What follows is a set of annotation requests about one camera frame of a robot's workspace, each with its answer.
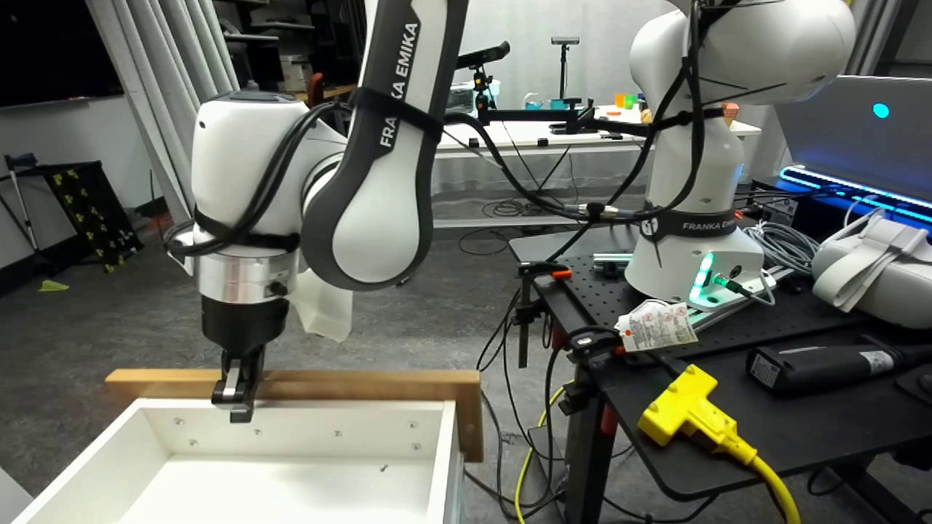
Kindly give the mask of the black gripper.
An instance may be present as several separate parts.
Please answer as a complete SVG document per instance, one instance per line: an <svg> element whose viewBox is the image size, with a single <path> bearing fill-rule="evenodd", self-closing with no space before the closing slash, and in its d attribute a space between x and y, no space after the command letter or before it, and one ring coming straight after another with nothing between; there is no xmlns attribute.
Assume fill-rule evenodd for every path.
<svg viewBox="0 0 932 524"><path fill-rule="evenodd" d="M257 389L264 372L264 347L282 334L288 302L219 302L200 300L200 332L221 347L221 379L216 404L229 404L234 421L253 420Z"/></svg>

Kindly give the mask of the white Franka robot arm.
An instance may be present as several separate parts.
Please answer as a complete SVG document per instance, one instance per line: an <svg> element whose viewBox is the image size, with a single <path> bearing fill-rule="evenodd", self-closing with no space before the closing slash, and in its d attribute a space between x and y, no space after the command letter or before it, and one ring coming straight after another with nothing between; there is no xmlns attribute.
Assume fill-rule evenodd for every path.
<svg viewBox="0 0 932 524"><path fill-rule="evenodd" d="M730 213L739 143L737 98L797 101L832 81L855 27L841 0L670 0L640 27L630 70L649 101L647 207L627 283L697 302L717 270L762 274L762 246ZM375 0L349 129L330 104L229 92L197 108L194 216L171 239L191 265L200 327L221 347L212 401L253 415L264 344L290 311L315 334L349 332L353 296L414 274L430 245L430 169L468 0Z"/></svg>

